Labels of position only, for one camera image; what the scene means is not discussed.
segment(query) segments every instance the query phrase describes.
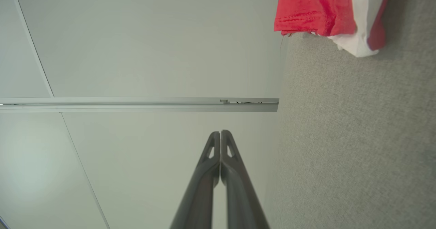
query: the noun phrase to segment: gray fabric surface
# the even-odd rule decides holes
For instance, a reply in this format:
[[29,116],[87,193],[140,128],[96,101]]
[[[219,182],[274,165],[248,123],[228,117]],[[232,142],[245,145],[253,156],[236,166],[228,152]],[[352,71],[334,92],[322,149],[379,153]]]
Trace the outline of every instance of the gray fabric surface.
[[389,0],[387,46],[289,38],[272,229],[436,228],[436,4]]

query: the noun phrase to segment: gray textured surface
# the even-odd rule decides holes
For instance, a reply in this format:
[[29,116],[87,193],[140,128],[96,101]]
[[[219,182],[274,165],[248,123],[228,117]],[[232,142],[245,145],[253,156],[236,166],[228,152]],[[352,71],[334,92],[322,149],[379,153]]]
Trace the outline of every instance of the gray textured surface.
[[271,228],[436,228],[436,5],[389,0],[387,46],[291,37]]

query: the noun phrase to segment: red and white garment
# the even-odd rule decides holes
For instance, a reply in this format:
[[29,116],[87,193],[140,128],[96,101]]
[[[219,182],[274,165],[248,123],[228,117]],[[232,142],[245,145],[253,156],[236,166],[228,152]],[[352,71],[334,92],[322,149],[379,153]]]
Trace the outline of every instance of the red and white garment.
[[327,36],[356,57],[385,45],[380,21],[387,0],[279,0],[274,30]]

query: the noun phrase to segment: white wall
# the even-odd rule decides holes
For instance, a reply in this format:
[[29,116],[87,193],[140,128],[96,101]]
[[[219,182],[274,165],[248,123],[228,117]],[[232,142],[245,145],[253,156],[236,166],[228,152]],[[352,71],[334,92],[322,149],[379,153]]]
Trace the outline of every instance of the white wall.
[[19,8],[0,0],[0,98],[50,97]]
[[57,97],[279,97],[277,0],[19,1]]
[[60,113],[0,114],[0,216],[11,229],[106,229]]
[[[167,229],[213,131],[232,132],[263,204],[277,146],[276,112],[64,113],[112,229]],[[213,228],[226,226],[226,191],[214,189]]]

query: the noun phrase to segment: white fabric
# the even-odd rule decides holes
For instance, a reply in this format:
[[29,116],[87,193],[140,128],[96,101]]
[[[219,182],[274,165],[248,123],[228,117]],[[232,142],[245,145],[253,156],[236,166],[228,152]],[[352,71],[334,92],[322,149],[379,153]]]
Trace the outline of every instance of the white fabric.
[[375,55],[367,43],[369,34],[383,0],[352,0],[353,15],[357,25],[357,32],[353,35],[328,36],[338,48],[341,47],[356,57]]

